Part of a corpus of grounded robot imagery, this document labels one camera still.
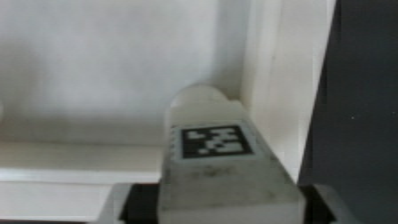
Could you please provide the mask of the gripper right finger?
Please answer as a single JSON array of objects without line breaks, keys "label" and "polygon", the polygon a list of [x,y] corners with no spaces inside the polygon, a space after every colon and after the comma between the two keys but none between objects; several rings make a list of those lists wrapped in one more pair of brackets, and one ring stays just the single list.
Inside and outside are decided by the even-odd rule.
[{"label": "gripper right finger", "polygon": [[301,224],[362,224],[330,186],[299,185],[299,191],[305,196]]}]

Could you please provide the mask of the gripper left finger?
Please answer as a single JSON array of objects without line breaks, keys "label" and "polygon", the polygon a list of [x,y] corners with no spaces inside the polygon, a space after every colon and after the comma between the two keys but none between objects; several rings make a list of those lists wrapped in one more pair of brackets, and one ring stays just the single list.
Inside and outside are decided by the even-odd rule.
[{"label": "gripper left finger", "polygon": [[99,214],[99,224],[157,224],[156,183],[116,184]]}]

